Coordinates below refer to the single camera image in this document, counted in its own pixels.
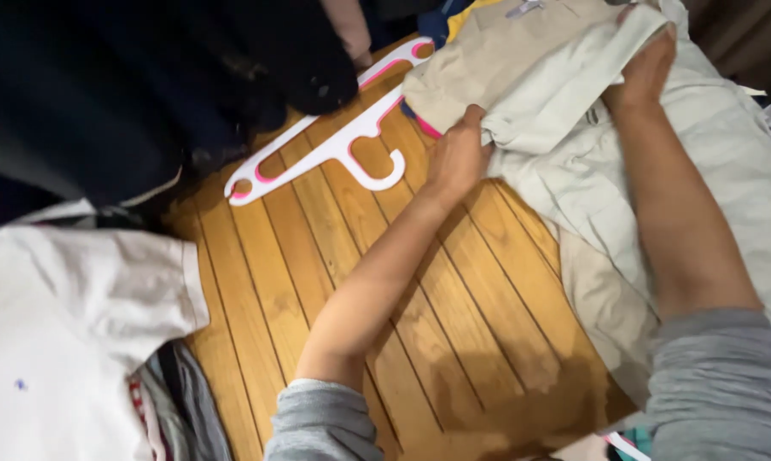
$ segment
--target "wooden floor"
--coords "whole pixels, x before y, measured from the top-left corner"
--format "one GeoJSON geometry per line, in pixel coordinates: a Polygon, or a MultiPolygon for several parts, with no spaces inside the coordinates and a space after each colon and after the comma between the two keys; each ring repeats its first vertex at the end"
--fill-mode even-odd
{"type": "MultiPolygon", "coordinates": [[[[261,172],[283,172],[408,69],[392,67],[261,172]]],[[[389,190],[365,190],[331,161],[231,207],[222,191],[234,165],[168,216],[177,236],[199,246],[212,322],[189,343],[237,461],[262,458],[276,396],[292,380],[309,326],[425,181],[432,140],[400,110],[381,127],[379,138],[358,140],[352,152],[384,177],[389,152],[400,149],[406,173],[389,190]]],[[[367,359],[364,393],[386,459],[541,455],[632,410],[576,321],[559,273],[556,242],[504,184],[485,181],[453,213],[367,359]]]]}

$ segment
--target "white plastic hanger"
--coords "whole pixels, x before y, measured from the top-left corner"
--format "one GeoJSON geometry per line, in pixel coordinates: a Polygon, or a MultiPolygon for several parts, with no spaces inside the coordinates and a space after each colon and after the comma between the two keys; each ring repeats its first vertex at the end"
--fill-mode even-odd
{"type": "MultiPolygon", "coordinates": [[[[422,45],[431,44],[432,42],[433,40],[431,38],[419,37],[404,43],[402,46],[391,51],[385,58],[379,60],[374,66],[363,72],[357,78],[358,85],[362,89],[380,76],[380,74],[400,61],[409,61],[412,65],[416,66],[420,62],[428,59],[416,56],[419,48],[422,45]]],[[[402,177],[402,173],[405,172],[405,158],[402,156],[402,153],[399,152],[399,150],[391,152],[390,156],[391,160],[393,160],[393,171],[383,179],[375,179],[370,177],[370,175],[362,169],[360,164],[351,154],[351,144],[360,136],[375,137],[380,135],[380,121],[391,111],[391,109],[399,104],[401,99],[402,85],[392,89],[373,106],[362,112],[359,117],[341,128],[326,142],[320,144],[320,146],[310,152],[306,157],[302,158],[299,162],[292,165],[282,175],[279,175],[276,178],[267,178],[261,175],[260,164],[263,160],[266,160],[272,153],[277,152],[278,149],[286,145],[288,141],[291,141],[297,134],[308,128],[309,125],[317,120],[316,116],[304,117],[244,162],[244,164],[241,165],[227,181],[223,194],[226,197],[229,197],[229,203],[232,205],[246,205],[331,158],[339,160],[339,162],[349,170],[351,175],[354,176],[354,179],[366,189],[385,190],[392,187],[402,177]],[[247,194],[232,194],[235,184],[241,180],[251,182],[252,190],[247,194]]]]}

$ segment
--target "gray long-sleeve shirt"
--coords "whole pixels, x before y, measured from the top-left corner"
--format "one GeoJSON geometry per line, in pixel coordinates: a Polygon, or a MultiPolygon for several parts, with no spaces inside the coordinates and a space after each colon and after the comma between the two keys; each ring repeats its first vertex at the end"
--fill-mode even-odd
{"type": "MultiPolygon", "coordinates": [[[[653,459],[771,461],[771,326],[762,313],[711,309],[673,319],[654,351],[646,408],[653,459]]],[[[267,461],[383,458],[365,399],[344,385],[297,380],[277,406],[267,461]]]]}

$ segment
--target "hand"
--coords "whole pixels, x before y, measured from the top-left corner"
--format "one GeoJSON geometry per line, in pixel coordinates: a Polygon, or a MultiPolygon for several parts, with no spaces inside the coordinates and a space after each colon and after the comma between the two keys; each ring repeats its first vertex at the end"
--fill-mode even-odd
{"type": "MultiPolygon", "coordinates": [[[[619,23],[626,20],[631,11],[632,6],[625,9],[619,15],[619,23]]],[[[659,104],[674,60],[675,24],[670,22],[621,71],[625,83],[610,85],[602,94],[614,119],[622,111],[659,104]]]]}
{"type": "Polygon", "coordinates": [[[447,209],[461,202],[488,169],[493,144],[482,146],[484,115],[484,109],[471,104],[462,120],[428,149],[428,180],[423,189],[447,209]]]}

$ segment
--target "white t-shirt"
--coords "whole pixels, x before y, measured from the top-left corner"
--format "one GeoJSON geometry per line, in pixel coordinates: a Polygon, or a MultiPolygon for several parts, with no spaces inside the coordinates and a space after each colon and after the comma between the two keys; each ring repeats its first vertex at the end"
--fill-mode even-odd
{"type": "Polygon", "coordinates": [[[0,460],[152,461],[125,379],[208,322],[194,244],[0,229],[0,460]]]}

